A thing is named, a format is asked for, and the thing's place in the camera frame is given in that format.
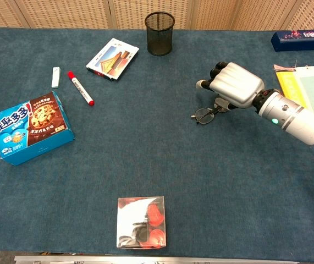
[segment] robotic arm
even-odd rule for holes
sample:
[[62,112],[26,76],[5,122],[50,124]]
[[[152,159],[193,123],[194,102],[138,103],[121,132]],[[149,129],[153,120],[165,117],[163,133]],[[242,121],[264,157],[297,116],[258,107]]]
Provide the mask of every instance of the robotic arm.
[[219,94],[216,105],[225,110],[254,106],[261,117],[314,145],[314,113],[276,90],[265,90],[262,79],[233,62],[219,62],[211,70],[211,80],[198,81],[196,88]]

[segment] white marker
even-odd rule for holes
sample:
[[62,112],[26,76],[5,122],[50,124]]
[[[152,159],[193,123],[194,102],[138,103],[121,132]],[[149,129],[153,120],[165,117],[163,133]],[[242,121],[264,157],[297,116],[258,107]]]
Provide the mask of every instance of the white marker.
[[78,81],[78,79],[76,78],[75,74],[72,71],[68,71],[68,77],[70,78],[70,80],[74,83],[74,85],[76,86],[76,88],[80,91],[81,95],[84,97],[84,99],[86,100],[86,102],[90,105],[90,106],[94,106],[95,102],[93,101],[93,99],[91,98],[91,96],[86,92],[85,88],[80,84],[80,82]]

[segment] eraser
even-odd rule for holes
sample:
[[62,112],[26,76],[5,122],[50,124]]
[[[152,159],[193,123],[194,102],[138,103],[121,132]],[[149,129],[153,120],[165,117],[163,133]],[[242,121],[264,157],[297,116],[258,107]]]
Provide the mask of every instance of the eraser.
[[274,33],[271,41],[275,51],[314,50],[314,29],[280,30]]
[[59,87],[60,67],[53,67],[52,88]]

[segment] beige wall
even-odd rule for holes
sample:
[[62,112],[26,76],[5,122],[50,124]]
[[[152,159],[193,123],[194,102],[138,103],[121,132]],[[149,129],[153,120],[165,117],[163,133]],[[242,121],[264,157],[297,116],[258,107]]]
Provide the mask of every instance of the beige wall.
[[143,29],[154,11],[176,29],[314,29],[314,0],[0,0],[0,26]]

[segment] table surface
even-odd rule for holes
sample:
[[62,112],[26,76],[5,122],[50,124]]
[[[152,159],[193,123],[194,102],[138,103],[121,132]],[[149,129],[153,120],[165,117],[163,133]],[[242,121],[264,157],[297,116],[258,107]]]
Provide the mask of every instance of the table surface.
[[[147,52],[143,30],[0,29],[0,111],[56,92],[75,141],[12,166],[0,160],[0,250],[314,261],[314,146],[251,109],[208,125],[190,115],[219,61],[278,88],[273,64],[314,65],[314,51],[275,52],[273,32],[174,30]],[[111,39],[140,48],[118,81],[85,65]],[[66,76],[72,70],[90,107]],[[118,250],[119,197],[164,195],[167,247]]]

